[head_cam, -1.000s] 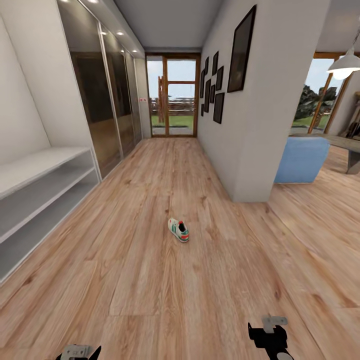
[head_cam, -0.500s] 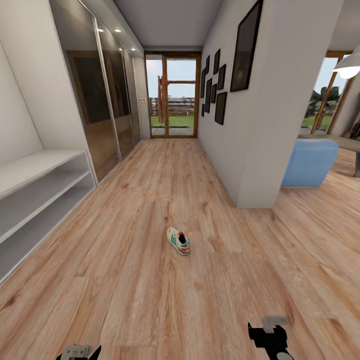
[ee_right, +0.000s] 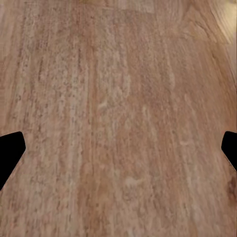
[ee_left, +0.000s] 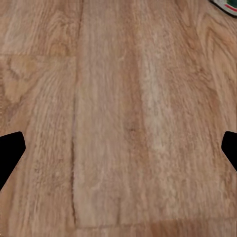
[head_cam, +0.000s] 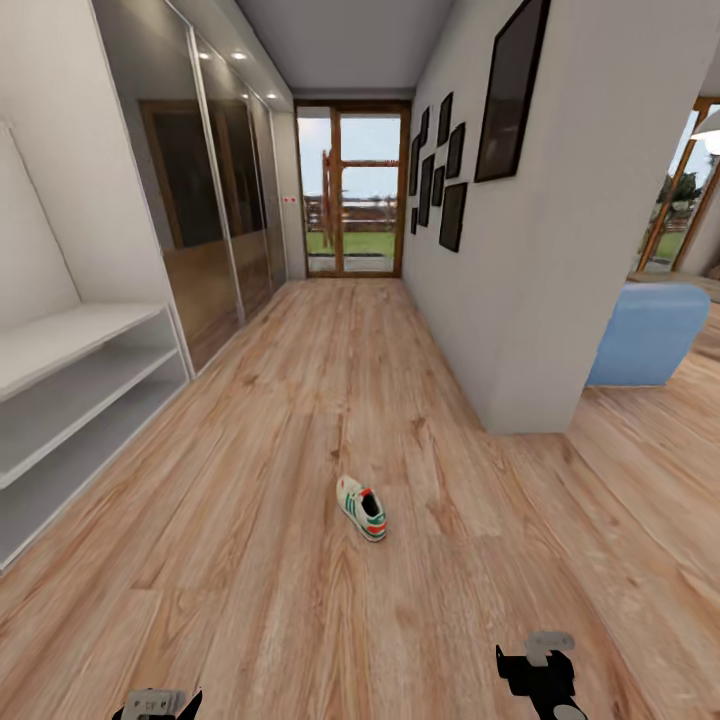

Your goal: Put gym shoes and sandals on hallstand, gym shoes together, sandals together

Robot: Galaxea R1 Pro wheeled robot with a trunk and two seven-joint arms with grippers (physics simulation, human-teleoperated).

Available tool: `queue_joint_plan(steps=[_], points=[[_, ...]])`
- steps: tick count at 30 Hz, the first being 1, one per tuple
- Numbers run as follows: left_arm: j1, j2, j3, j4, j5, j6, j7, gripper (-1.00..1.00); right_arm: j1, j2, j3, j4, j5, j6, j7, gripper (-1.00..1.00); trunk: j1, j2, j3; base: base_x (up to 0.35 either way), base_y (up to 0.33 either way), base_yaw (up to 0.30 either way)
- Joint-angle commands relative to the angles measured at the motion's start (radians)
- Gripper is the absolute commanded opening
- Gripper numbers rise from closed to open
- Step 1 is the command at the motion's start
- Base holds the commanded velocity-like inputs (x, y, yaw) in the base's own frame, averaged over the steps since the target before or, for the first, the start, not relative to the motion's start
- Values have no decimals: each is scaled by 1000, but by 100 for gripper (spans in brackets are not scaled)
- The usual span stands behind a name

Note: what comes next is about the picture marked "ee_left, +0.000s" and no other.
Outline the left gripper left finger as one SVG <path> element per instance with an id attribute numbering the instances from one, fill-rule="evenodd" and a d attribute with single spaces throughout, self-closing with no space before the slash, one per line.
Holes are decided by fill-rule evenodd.
<path id="1" fill-rule="evenodd" d="M 26 144 L 21 131 L 0 137 L 0 191 L 25 150 Z"/>

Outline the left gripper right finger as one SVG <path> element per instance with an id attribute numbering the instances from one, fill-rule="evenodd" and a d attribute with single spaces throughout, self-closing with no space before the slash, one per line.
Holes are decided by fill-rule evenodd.
<path id="1" fill-rule="evenodd" d="M 221 149 L 237 171 L 237 133 L 225 131 Z"/>

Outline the gym shoe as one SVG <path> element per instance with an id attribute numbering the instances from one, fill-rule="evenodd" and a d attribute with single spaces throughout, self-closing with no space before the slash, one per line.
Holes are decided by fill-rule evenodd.
<path id="1" fill-rule="evenodd" d="M 209 0 L 228 15 L 237 18 L 237 0 Z"/>

